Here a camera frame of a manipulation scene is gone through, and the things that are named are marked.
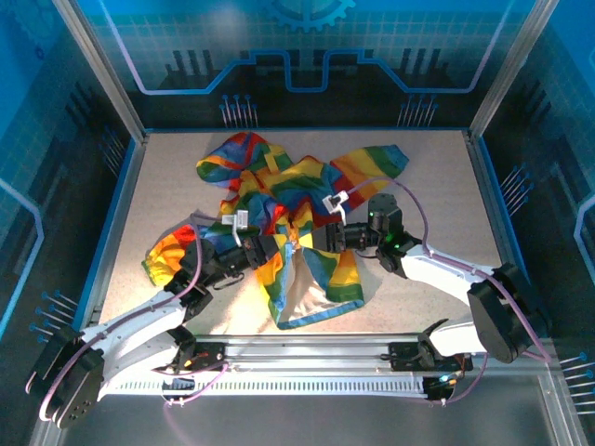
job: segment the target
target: gear graphic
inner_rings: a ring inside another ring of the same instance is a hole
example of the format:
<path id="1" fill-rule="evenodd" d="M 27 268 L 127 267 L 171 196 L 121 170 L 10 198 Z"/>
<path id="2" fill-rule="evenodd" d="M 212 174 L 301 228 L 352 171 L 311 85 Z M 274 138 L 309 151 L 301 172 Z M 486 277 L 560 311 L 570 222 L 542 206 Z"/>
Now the gear graphic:
<path id="1" fill-rule="evenodd" d="M 348 7 L 355 7 L 353 0 L 264 0 L 263 7 L 279 26 L 289 26 L 291 31 L 301 29 L 322 31 L 323 26 L 335 26 L 337 19 L 345 19 Z"/>
<path id="2" fill-rule="evenodd" d="M 51 0 L 0 0 L 0 7 L 14 19 L 38 46 L 56 28 L 56 12 Z"/>

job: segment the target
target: glass panel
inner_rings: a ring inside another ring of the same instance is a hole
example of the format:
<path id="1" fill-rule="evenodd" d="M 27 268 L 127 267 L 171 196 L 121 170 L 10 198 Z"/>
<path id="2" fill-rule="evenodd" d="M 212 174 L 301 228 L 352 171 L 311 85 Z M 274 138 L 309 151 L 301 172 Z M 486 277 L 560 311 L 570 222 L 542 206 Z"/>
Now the glass panel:
<path id="1" fill-rule="evenodd" d="M 558 4 L 484 135 L 563 359 L 592 348 L 595 326 L 593 17 L 595 4 Z"/>
<path id="2" fill-rule="evenodd" d="M 80 4 L 148 127 L 416 127 L 470 124 L 533 1 Z"/>
<path id="3" fill-rule="evenodd" d="M 24 383 L 72 321 L 130 138 L 51 2 L 1 5 L 0 437 L 26 444 Z"/>

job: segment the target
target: fabric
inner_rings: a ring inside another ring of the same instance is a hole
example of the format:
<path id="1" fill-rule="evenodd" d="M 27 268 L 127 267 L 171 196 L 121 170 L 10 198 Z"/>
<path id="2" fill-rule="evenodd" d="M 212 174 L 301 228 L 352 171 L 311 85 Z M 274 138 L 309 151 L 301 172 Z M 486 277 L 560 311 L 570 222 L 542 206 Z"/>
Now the fabric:
<path id="1" fill-rule="evenodd" d="M 248 211 L 249 230 L 240 236 L 281 234 L 279 253 L 257 271 L 263 296 L 280 329 L 294 328 L 338 316 L 364 304 L 360 277 L 352 251 L 329 254 L 291 243 L 325 224 L 340 221 L 323 204 L 327 195 L 349 190 L 371 177 L 397 177 L 408 163 L 395 146 L 364 147 L 340 156 L 329 164 L 312 156 L 293 163 L 283 147 L 255 133 L 238 133 L 200 160 L 199 177 L 236 192 L 223 200 L 219 215 Z M 387 186 L 370 183 L 354 192 L 343 204 L 345 212 L 364 203 Z M 231 227 L 219 222 L 200 227 L 201 237 L 218 253 L 236 246 Z M 190 225 L 168 234 L 142 262 L 156 285 L 168 283 L 189 243 Z"/>

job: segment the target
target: beige work surface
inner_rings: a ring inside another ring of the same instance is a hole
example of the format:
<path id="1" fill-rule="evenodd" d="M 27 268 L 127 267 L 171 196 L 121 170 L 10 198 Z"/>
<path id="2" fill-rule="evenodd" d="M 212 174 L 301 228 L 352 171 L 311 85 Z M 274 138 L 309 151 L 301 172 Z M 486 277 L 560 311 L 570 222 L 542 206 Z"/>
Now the beige work surface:
<path id="1" fill-rule="evenodd" d="M 409 158 L 399 176 L 421 201 L 430 221 L 429 243 L 437 250 L 474 263 L 499 266 L 494 236 L 483 206 L 464 139 L 459 131 L 292 131 L 258 132 L 284 146 L 294 163 L 305 155 L 323 162 L 364 146 L 396 144 Z M 153 134 L 115 260 L 101 313 L 107 321 L 155 295 L 141 260 L 162 234 L 199 209 L 215 216 L 221 188 L 203 182 L 195 165 L 231 133 Z M 396 187 L 403 223 L 421 238 L 421 217 Z M 367 204 L 348 215 L 348 223 L 366 221 Z M 293 330 L 279 330 L 271 319 L 254 273 L 237 285 L 214 291 L 215 299 L 188 328 L 195 334 L 256 335 L 290 333 L 419 332 L 441 318 L 455 319 L 469 309 L 425 283 L 387 273 L 374 259 L 361 260 L 366 304 L 350 313 Z"/>

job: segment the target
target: garment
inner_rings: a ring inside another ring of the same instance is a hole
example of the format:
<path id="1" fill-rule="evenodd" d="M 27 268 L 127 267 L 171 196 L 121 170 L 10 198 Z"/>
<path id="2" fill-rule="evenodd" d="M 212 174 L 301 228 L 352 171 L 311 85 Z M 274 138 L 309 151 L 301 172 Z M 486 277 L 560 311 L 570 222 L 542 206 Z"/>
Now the garment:
<path id="1" fill-rule="evenodd" d="M 293 163 L 283 147 L 255 133 L 238 133 L 200 160 L 199 177 L 236 195 L 221 202 L 219 216 L 248 211 L 249 232 L 240 235 L 283 234 L 279 253 L 257 271 L 258 283 L 280 329 L 332 318 L 364 304 L 352 251 L 329 254 L 300 247 L 291 240 L 327 223 L 340 221 L 326 211 L 323 198 L 349 190 L 371 177 L 397 177 L 408 163 L 395 145 L 360 148 L 329 164 L 312 156 Z M 387 185 L 370 183 L 343 204 L 348 213 Z M 202 238 L 218 253 L 233 248 L 231 227 L 216 222 L 201 227 Z M 154 284 L 165 285 L 176 271 L 189 243 L 190 225 L 165 236 L 142 262 Z"/>

